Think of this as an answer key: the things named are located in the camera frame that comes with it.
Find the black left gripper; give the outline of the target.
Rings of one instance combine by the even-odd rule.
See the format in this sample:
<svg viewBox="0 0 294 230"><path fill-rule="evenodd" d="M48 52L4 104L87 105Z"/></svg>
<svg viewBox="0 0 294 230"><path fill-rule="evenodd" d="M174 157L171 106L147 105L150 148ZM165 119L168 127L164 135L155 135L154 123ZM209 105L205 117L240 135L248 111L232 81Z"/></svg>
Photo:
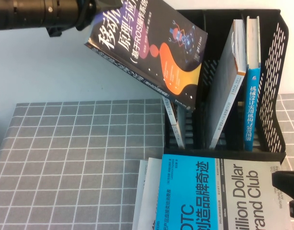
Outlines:
<svg viewBox="0 0 294 230"><path fill-rule="evenodd" d="M82 31L91 24L97 12L117 10L123 6L120 0L78 0L79 15L76 29Z"/></svg>

